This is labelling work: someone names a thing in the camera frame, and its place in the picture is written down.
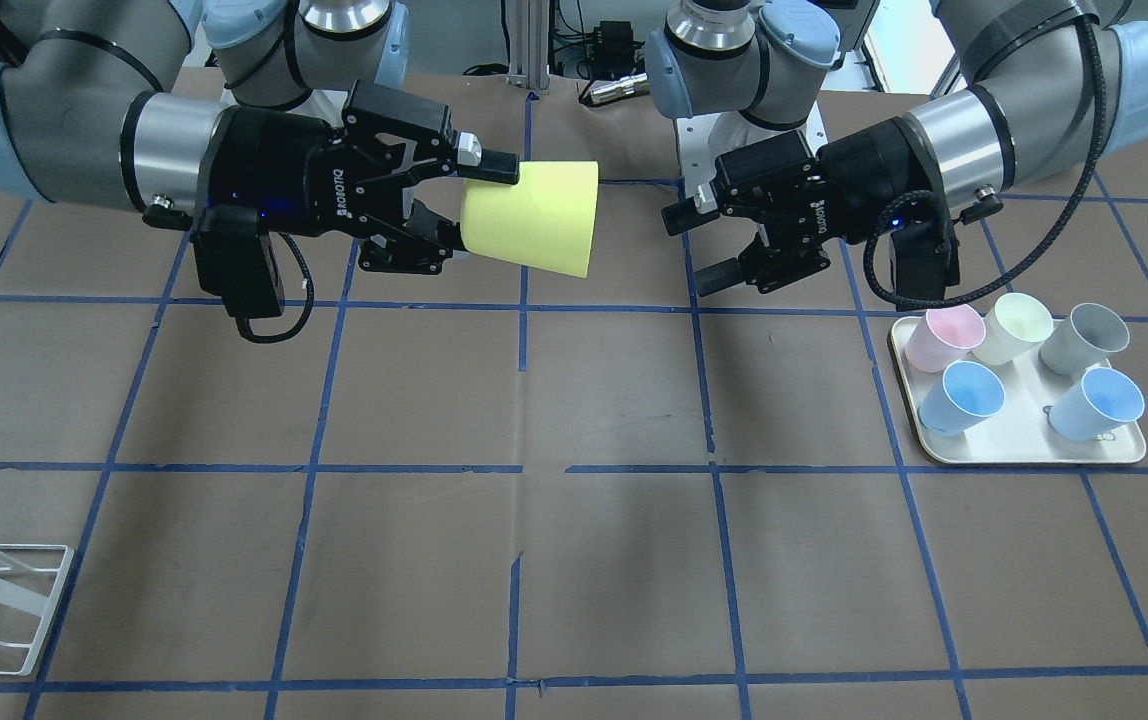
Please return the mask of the light blue cup far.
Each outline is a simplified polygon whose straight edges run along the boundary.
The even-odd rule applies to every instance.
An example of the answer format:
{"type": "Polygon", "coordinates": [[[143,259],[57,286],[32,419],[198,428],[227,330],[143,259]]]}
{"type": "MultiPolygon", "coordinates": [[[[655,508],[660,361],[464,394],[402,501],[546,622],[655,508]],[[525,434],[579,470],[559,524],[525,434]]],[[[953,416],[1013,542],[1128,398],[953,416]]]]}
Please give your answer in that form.
{"type": "Polygon", "coordinates": [[[1004,384],[994,370],[975,361],[955,361],[922,401],[917,418],[938,436],[961,436],[993,418],[1007,401],[1004,384]]]}

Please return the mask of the light blue cup near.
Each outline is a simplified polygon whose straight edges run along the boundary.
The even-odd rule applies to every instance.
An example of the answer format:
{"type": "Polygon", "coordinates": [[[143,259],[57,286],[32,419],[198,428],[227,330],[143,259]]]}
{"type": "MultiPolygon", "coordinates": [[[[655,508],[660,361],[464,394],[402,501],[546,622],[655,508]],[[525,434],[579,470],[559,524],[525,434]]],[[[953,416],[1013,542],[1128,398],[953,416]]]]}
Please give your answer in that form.
{"type": "Polygon", "coordinates": [[[1137,421],[1145,409],[1145,393],[1128,376],[1095,366],[1054,402],[1048,419],[1058,436],[1089,441],[1137,421]]]}

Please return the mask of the cream plastic cup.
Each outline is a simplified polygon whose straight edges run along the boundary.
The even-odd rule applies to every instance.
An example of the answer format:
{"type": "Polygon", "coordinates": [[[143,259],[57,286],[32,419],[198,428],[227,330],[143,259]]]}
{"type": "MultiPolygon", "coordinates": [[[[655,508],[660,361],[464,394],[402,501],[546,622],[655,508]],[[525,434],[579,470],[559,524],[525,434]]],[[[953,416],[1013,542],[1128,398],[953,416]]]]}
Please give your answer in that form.
{"type": "Polygon", "coordinates": [[[1009,292],[1000,296],[984,318],[984,342],[972,355],[988,366],[1016,361],[1044,343],[1054,332],[1053,316],[1040,300],[1027,293],[1009,292]]]}

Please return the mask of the pink plastic cup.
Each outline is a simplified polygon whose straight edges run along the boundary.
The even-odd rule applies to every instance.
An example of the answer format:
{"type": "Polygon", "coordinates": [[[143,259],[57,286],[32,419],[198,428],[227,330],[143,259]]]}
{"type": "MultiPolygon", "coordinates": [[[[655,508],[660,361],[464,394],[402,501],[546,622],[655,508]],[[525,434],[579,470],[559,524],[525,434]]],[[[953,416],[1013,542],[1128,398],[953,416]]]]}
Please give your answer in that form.
{"type": "Polygon", "coordinates": [[[903,356],[921,372],[940,373],[972,353],[985,338],[985,320],[974,307],[936,307],[923,313],[903,356]]]}

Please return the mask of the grey plastic cup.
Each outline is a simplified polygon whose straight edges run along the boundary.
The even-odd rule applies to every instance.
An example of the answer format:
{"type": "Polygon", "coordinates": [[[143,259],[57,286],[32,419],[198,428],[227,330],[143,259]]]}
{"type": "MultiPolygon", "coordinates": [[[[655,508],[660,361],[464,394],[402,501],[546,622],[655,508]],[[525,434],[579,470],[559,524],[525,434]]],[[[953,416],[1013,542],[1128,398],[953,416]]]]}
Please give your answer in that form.
{"type": "Polygon", "coordinates": [[[1058,376],[1078,376],[1130,346],[1128,325],[1109,307],[1075,305],[1037,351],[1041,364],[1058,376]]]}

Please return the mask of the beige plastic tray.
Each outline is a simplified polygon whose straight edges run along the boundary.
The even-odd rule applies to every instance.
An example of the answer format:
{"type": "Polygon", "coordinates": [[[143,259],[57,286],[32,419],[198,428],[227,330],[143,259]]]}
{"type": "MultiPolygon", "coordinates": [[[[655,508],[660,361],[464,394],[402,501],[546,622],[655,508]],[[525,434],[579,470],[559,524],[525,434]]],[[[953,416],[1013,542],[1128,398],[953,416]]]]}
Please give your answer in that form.
{"type": "Polygon", "coordinates": [[[1081,377],[1050,372],[1035,351],[995,369],[1004,384],[1004,407],[999,415],[965,429],[961,436],[938,436],[926,429],[917,411],[940,376],[921,372],[903,356],[918,322],[917,316],[897,320],[889,333],[889,347],[909,423],[932,459],[951,465],[1117,465],[1145,459],[1147,442],[1138,420],[1089,441],[1058,436],[1049,424],[1050,407],[1081,377]]]}

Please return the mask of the yellow plastic cup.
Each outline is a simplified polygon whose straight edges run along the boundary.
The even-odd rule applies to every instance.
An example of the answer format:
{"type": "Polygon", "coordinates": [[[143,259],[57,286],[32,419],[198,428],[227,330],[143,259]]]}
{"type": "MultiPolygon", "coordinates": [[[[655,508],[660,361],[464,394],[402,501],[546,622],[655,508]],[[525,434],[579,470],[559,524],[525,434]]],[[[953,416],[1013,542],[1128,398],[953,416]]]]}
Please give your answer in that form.
{"type": "Polygon", "coordinates": [[[585,278],[591,264],[600,164],[523,161],[520,181],[464,183],[466,251],[585,278]]]}

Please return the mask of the aluminium frame post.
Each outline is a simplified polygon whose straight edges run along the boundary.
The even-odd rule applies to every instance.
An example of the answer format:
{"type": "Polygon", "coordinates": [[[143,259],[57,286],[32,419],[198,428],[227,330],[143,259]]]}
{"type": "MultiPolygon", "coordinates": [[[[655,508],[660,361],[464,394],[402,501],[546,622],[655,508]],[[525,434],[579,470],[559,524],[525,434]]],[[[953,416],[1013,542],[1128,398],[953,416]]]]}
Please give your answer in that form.
{"type": "Polygon", "coordinates": [[[546,94],[552,61],[554,1],[501,1],[507,28],[506,79],[511,86],[546,94]]]}

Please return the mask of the light blue cup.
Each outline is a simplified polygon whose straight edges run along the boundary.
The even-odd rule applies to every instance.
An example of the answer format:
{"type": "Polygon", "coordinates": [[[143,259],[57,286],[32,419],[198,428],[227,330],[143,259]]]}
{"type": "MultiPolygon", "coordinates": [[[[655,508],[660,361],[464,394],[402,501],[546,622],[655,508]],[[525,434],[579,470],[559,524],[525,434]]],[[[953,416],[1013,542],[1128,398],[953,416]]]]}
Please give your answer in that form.
{"type": "Polygon", "coordinates": [[[1007,401],[1004,384],[994,370],[975,361],[955,361],[922,401],[917,418],[938,436],[961,436],[993,418],[1007,401]]]}
{"type": "Polygon", "coordinates": [[[1145,409],[1145,393],[1128,376],[1095,366],[1054,402],[1048,419],[1058,436],[1089,441],[1137,421],[1145,409]]]}

